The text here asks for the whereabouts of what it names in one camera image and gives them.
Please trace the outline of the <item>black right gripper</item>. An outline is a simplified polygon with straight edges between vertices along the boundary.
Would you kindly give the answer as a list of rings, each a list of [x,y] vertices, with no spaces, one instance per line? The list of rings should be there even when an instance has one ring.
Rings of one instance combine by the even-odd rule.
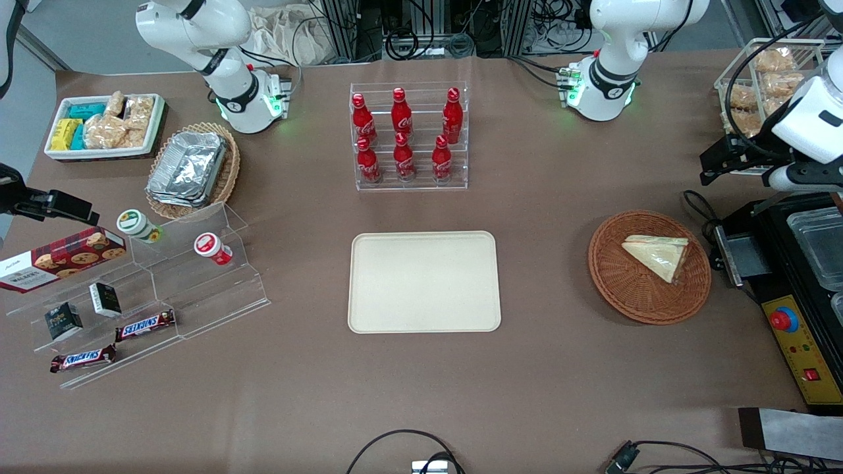
[[[51,204],[51,216],[96,226],[99,213],[93,204],[66,192],[39,191],[27,187],[23,176],[11,166],[1,164],[1,213],[27,218],[46,218]]]

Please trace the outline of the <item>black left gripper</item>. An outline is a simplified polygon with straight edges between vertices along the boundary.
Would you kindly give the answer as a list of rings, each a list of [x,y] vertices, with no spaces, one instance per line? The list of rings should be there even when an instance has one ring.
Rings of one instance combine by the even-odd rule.
[[[791,165],[791,147],[774,133],[759,133],[747,140],[735,134],[721,137],[699,156],[701,185],[734,171],[753,167]]]

